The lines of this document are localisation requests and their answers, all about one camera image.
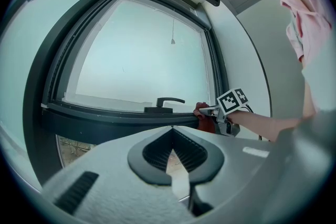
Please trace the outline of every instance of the white wall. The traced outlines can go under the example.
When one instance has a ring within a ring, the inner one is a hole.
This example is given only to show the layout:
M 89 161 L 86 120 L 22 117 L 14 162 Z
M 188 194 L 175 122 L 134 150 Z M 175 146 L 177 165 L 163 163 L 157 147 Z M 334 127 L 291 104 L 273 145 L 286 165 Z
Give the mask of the white wall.
M 242 88 L 253 111 L 263 116 L 270 116 L 265 76 L 245 30 L 223 3 L 219 7 L 214 7 L 205 2 L 203 6 L 222 49 L 230 88 Z M 258 136 L 250 130 L 242 126 L 240 129 L 237 137 L 258 139 Z
M 249 33 L 263 62 L 273 117 L 301 117 L 305 85 L 302 65 L 286 36 L 290 11 L 280 6 L 280 0 L 262 0 L 237 17 Z

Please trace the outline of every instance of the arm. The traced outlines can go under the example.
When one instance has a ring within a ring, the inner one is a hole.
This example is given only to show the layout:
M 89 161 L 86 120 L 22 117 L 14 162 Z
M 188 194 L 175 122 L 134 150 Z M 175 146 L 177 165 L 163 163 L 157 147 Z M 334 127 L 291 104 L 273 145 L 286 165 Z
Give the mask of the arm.
M 302 66 L 306 66 L 304 56 L 300 57 Z M 313 106 L 310 87 L 305 81 L 304 85 L 304 102 L 303 102 L 303 118 L 308 118 L 315 114 L 315 109 Z M 250 131 L 255 132 L 266 139 L 275 141 L 279 135 L 279 132 L 287 129 L 293 128 L 300 123 L 301 119 L 287 119 L 279 120 L 272 119 L 269 117 L 261 116 L 258 114 L 253 114 L 245 111 L 237 111 L 228 116 L 228 118 L 233 122 L 237 123 L 245 128 L 248 128 Z
M 280 131 L 293 128 L 301 121 L 301 119 L 273 119 L 245 111 L 231 113 L 228 118 L 231 122 L 244 126 L 272 142 L 277 139 Z

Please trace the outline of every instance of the window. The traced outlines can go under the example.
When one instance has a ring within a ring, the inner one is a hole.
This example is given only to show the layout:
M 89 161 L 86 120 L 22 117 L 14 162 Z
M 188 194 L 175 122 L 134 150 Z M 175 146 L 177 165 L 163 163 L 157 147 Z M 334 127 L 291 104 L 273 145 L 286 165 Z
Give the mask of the window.
M 204 31 L 167 8 L 119 0 L 97 22 L 72 68 L 63 100 L 92 108 L 143 112 L 157 98 L 174 112 L 214 104 Z
M 83 156 L 96 145 L 83 143 L 80 141 L 71 140 L 57 135 L 57 143 L 59 148 L 59 155 L 64 167 Z

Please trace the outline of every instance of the black vent slot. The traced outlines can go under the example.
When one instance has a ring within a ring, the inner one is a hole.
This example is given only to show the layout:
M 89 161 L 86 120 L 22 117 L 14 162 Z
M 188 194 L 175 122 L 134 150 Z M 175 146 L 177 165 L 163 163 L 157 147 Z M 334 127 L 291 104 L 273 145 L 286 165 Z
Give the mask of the black vent slot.
M 189 173 L 190 186 L 212 180 L 224 163 L 217 146 L 178 126 L 166 127 L 134 145 L 128 163 L 146 183 L 171 185 L 165 171 L 172 149 Z
M 207 159 L 207 151 L 204 147 L 176 130 L 173 135 L 173 149 L 188 173 L 198 168 Z
M 73 214 L 83 201 L 90 188 L 98 178 L 98 174 L 84 172 L 55 202 L 63 211 Z
M 161 171 L 166 172 L 169 155 L 172 152 L 172 131 L 146 146 L 143 150 L 144 159 Z

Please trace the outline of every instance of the cable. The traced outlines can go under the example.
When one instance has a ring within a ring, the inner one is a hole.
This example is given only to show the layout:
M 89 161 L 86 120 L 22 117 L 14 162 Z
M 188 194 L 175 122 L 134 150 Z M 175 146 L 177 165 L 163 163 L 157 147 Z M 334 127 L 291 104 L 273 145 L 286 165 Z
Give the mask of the cable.
M 241 109 L 247 109 L 249 112 L 251 112 L 251 110 L 250 109 L 248 109 L 247 107 L 242 107 Z
M 251 113 L 254 113 L 253 112 L 253 110 L 252 110 L 252 108 L 248 105 L 248 104 L 246 104 L 246 108 L 251 112 Z

